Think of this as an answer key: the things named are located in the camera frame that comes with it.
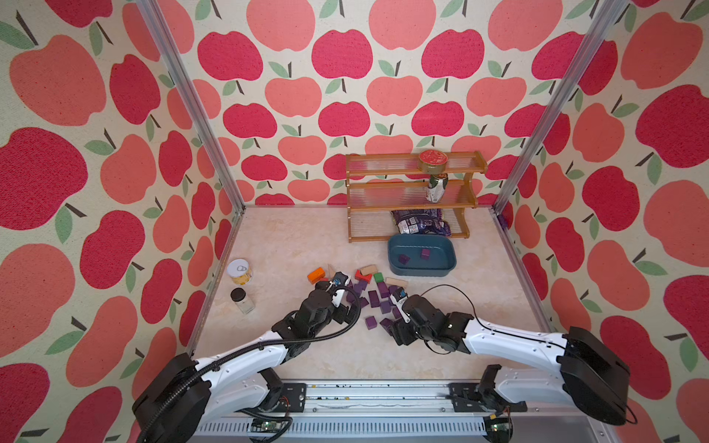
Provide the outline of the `purple wedge brick front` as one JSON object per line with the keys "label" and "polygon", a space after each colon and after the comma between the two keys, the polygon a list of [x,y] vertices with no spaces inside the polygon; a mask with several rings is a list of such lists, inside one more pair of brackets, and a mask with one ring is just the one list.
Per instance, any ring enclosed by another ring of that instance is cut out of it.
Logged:
{"label": "purple wedge brick front", "polygon": [[384,330],[386,330],[386,332],[391,331],[392,324],[393,324],[393,322],[391,321],[391,319],[382,319],[380,321],[380,326],[382,326],[382,328],[384,328]]}

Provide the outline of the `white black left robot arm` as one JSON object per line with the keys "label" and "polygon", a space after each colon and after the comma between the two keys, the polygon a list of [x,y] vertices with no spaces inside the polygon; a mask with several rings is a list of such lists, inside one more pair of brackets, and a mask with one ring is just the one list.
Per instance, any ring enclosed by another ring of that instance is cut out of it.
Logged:
{"label": "white black left robot arm", "polygon": [[217,356],[173,357],[138,395],[132,406],[139,442],[186,442],[199,425],[229,413],[269,410],[284,384],[275,369],[300,356],[313,343],[351,330],[361,314],[356,291],[338,271],[320,281],[299,310],[287,314],[250,343]]}

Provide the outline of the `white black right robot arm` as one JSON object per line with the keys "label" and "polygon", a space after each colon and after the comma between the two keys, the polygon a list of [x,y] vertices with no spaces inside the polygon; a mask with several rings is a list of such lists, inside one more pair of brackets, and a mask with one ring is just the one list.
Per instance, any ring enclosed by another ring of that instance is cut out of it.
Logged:
{"label": "white black right robot arm", "polygon": [[630,368],[594,334],[579,327],[566,333],[530,332],[500,326],[475,314],[445,314],[422,295],[397,289],[390,297],[400,317],[389,328],[400,346],[415,341],[447,353],[481,354],[533,367],[543,378],[505,378],[491,369],[481,378],[481,399],[497,411],[521,402],[573,404],[599,422],[623,426],[637,419],[628,405]]}

